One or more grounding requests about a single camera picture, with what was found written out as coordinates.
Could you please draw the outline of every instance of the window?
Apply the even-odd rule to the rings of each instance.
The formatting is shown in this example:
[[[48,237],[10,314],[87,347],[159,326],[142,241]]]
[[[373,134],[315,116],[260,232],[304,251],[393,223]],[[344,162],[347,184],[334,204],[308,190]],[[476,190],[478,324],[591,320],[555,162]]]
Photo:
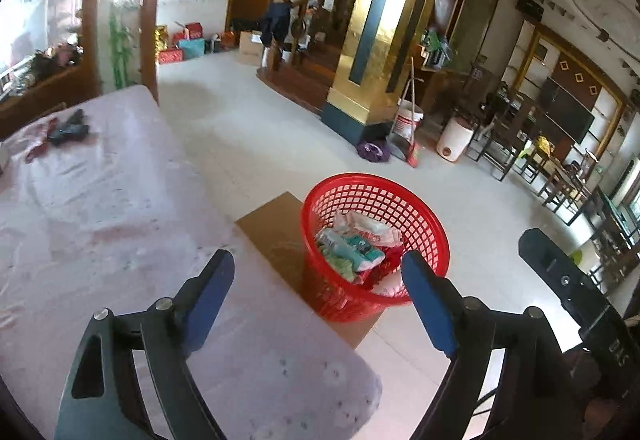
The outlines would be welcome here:
[[[33,85],[29,68],[37,51],[77,43],[81,9],[82,0],[0,1],[0,97]]]
[[[546,54],[548,52],[549,52],[549,48],[538,43],[538,45],[536,46],[536,51],[533,54],[533,57],[535,57],[538,61],[542,61],[544,63],[546,59]]]

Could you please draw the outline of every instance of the metal screw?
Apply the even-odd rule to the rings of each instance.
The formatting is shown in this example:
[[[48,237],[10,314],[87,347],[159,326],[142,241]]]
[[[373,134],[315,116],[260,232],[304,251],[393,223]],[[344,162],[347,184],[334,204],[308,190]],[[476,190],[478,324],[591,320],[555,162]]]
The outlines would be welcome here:
[[[96,321],[102,321],[103,319],[107,318],[107,315],[109,315],[109,310],[107,310],[106,308],[101,308],[94,313],[94,319]]]
[[[170,297],[161,297],[156,301],[156,310],[168,310],[174,304],[174,300]]]
[[[529,317],[533,317],[534,319],[542,319],[545,316],[544,312],[537,306],[530,306],[527,308],[527,314],[529,314]]]
[[[482,308],[482,301],[480,301],[477,297],[465,297],[463,299],[463,303],[467,310],[479,310]]]

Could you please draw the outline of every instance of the yellow item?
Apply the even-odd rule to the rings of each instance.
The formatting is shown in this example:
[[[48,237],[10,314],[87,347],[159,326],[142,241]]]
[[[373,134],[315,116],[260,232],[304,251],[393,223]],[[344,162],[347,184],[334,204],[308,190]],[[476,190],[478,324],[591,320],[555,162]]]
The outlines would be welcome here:
[[[536,140],[536,147],[544,151],[547,156],[551,156],[551,146],[549,144],[549,141],[545,137],[538,137],[538,139]]]
[[[169,48],[169,32],[166,25],[156,26],[156,60],[162,50]]]

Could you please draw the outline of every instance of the cardboard box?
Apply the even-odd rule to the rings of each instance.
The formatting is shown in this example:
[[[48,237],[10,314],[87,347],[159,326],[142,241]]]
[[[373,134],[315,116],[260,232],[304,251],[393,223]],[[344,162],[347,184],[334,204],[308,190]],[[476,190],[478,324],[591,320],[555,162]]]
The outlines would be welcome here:
[[[204,39],[182,39],[178,46],[184,51],[185,59],[197,59],[204,55]]]
[[[240,49],[238,62],[258,67],[262,64],[264,45],[260,41],[260,32],[242,32],[240,34]]]
[[[300,200],[291,193],[284,193],[236,222],[255,248],[299,295],[305,269],[305,244],[300,231],[301,209]],[[349,346],[356,348],[381,315],[354,323],[327,324]]]
[[[179,48],[169,48],[158,53],[158,62],[161,65],[179,63],[181,61],[184,61],[184,52]]]

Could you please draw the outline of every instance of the speaker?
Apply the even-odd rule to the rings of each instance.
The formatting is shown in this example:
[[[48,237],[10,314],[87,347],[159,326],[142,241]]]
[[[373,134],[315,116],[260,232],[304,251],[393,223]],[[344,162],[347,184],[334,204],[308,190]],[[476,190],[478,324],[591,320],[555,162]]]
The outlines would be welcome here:
[[[542,15],[545,13],[542,5],[533,0],[518,0],[516,9],[523,13],[527,19],[538,22],[542,21]]]

